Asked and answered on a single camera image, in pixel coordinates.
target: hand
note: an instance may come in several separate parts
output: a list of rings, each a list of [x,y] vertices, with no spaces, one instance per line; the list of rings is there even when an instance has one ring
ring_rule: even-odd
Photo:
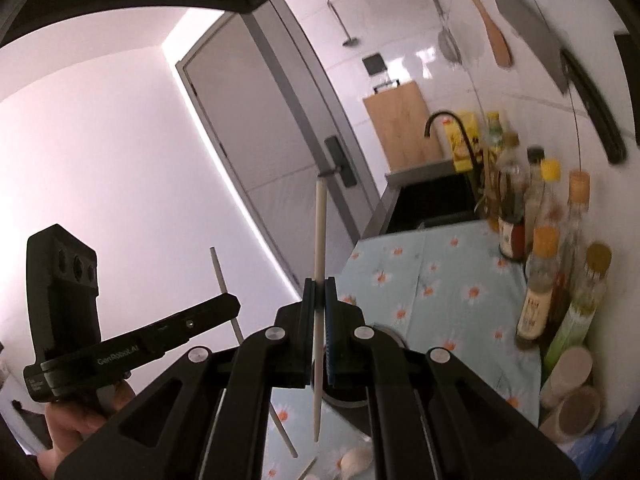
[[[124,408],[135,395],[126,381],[116,384],[113,397],[113,407],[116,412]],[[47,404],[44,414],[53,441],[53,449],[38,455],[38,466],[43,475],[51,480],[58,465],[82,444],[82,436],[94,434],[104,425],[106,419],[72,400],[59,400]]]

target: door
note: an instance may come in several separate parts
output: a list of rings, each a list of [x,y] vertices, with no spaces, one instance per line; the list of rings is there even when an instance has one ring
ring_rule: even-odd
[[[378,197],[367,194],[372,178],[359,146],[354,157],[353,141],[345,141],[273,3],[250,15],[222,16],[178,72],[240,196],[299,290],[314,272],[316,178],[332,167],[324,139],[338,137],[358,181],[347,189],[339,177],[328,179],[326,272],[339,274]]]

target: wooden spatula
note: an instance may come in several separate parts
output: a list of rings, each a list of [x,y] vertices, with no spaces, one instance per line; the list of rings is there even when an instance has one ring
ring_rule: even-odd
[[[500,29],[491,19],[489,13],[484,8],[484,5],[480,0],[471,0],[478,8],[482,21],[484,22],[484,28],[486,28],[486,34],[489,37],[489,43],[491,44],[491,50],[494,53],[495,62],[502,68],[509,68],[513,65],[513,59],[511,58],[511,52],[507,45],[504,36]]]

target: black faucet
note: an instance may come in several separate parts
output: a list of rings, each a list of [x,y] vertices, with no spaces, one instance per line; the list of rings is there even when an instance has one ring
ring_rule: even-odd
[[[469,141],[469,137],[466,134],[465,125],[462,124],[462,120],[460,119],[460,117],[458,117],[455,113],[451,112],[450,110],[439,110],[437,112],[434,112],[429,116],[429,118],[427,119],[427,124],[425,124],[424,126],[424,136],[427,138],[431,137],[431,125],[433,124],[433,121],[436,119],[436,117],[439,117],[440,115],[447,115],[453,118],[453,120],[455,120],[458,123],[458,126],[460,127],[460,131],[462,132],[462,138],[465,139],[465,144],[469,152],[469,159],[471,160],[471,165],[474,168],[473,172],[476,178],[476,185],[478,185],[481,182],[480,179],[481,179],[482,169],[480,168],[480,164],[478,164],[478,161],[476,160],[476,152],[474,151],[473,146]]]

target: metal screw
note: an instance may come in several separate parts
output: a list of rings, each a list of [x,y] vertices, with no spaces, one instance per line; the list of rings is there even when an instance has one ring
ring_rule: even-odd
[[[271,339],[272,341],[277,341],[278,339],[282,339],[285,336],[286,332],[283,328],[280,328],[279,326],[272,326],[271,328],[268,328],[265,332],[264,332],[264,336],[267,339]]]
[[[196,348],[189,350],[188,357],[192,363],[201,363],[209,359],[209,350],[203,346],[196,346]]]
[[[434,348],[429,352],[429,357],[434,363],[443,365],[451,359],[451,354],[444,348]]]
[[[371,339],[376,333],[369,326],[359,326],[353,331],[353,335],[358,339]]]

